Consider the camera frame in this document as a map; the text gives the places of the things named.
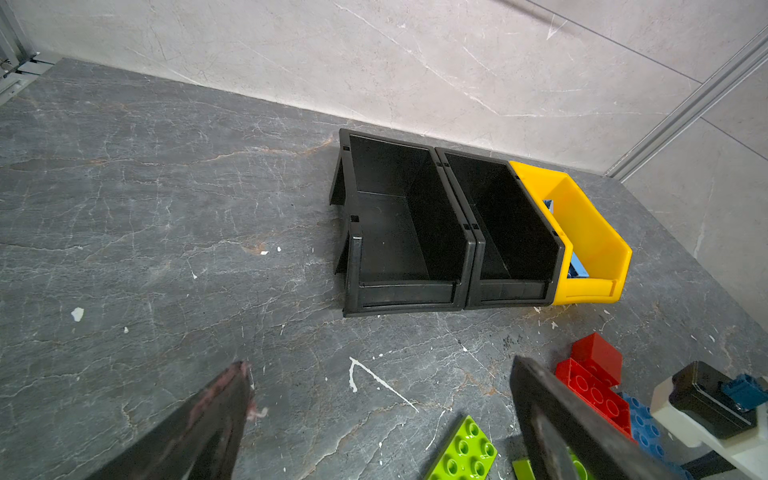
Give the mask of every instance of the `black storage bin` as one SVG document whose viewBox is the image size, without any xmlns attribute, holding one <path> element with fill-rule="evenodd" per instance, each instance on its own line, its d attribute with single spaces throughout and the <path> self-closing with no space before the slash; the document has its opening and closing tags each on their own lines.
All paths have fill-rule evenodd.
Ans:
<svg viewBox="0 0 768 480">
<path fill-rule="evenodd" d="M 466 308 L 551 305 L 565 245 L 515 170 L 509 162 L 435 150 L 477 241 Z"/>
<path fill-rule="evenodd" d="M 432 147 L 339 131 L 345 316 L 460 310 L 475 237 Z"/>
</svg>

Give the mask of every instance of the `green lego plate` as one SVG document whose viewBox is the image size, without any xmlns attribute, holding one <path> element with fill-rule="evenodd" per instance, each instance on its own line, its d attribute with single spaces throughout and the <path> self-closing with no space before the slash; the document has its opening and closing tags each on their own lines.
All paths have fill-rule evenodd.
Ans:
<svg viewBox="0 0 768 480">
<path fill-rule="evenodd" d="M 574 467 L 576 467 L 576 473 L 578 474 L 579 480 L 594 480 L 594 476 L 587 472 L 587 469 L 578 461 L 576 455 L 571 454 L 571 460 L 573 460 Z M 515 470 L 515 477 L 517 477 L 518 480 L 536 480 L 536 477 L 533 476 L 531 461 L 527 458 L 515 460 L 512 463 L 512 468 Z"/>
<path fill-rule="evenodd" d="M 426 480 L 482 480 L 496 460 L 496 447 L 471 416 L 451 435 Z"/>
</svg>

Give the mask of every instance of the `yellow storage bin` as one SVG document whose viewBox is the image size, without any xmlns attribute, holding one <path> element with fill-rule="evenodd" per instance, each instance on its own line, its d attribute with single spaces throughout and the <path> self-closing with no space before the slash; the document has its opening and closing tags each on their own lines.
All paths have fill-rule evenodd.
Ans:
<svg viewBox="0 0 768 480">
<path fill-rule="evenodd" d="M 600 215 L 570 175 L 514 161 L 509 163 L 565 244 L 563 267 L 552 305 L 617 302 L 632 258 L 627 242 Z M 553 201 L 554 214 L 543 200 Z M 568 278 L 574 251 L 589 278 Z"/>
</svg>

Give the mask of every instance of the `white robot part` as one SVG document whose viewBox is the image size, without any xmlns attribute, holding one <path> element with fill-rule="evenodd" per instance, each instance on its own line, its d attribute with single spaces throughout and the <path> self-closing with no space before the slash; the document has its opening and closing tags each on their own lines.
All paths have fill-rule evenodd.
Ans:
<svg viewBox="0 0 768 480">
<path fill-rule="evenodd" d="M 661 425 L 688 447 L 697 447 L 702 443 L 708 445 L 754 480 L 768 478 L 768 404 L 756 408 L 757 427 L 720 440 L 670 404 L 669 397 L 673 390 L 672 377 L 654 389 L 650 413 Z"/>
</svg>

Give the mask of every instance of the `red lego brick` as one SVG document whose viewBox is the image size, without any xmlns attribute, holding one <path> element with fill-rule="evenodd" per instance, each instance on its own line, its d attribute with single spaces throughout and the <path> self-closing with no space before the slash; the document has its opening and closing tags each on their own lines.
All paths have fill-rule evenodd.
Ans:
<svg viewBox="0 0 768 480">
<path fill-rule="evenodd" d="M 574 343 L 571 358 L 608 386 L 621 383 L 621 354 L 599 333 Z"/>
<path fill-rule="evenodd" d="M 554 375 L 604 419 L 608 420 L 608 423 L 616 427 L 632 442 L 635 442 L 632 438 L 632 424 L 627 400 L 622 399 L 573 359 L 560 362 Z"/>
</svg>

